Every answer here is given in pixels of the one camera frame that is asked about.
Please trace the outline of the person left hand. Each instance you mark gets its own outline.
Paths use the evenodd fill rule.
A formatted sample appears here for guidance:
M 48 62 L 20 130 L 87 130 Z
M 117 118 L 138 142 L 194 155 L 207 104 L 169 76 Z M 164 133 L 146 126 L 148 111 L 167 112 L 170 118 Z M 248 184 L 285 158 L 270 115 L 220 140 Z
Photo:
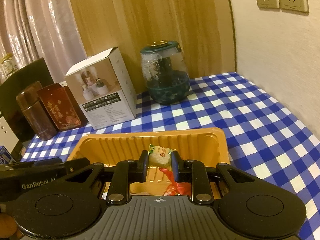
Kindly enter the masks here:
M 8 214 L 1 213 L 0 220 L 1 239 L 21 239 L 23 237 L 13 217 Z

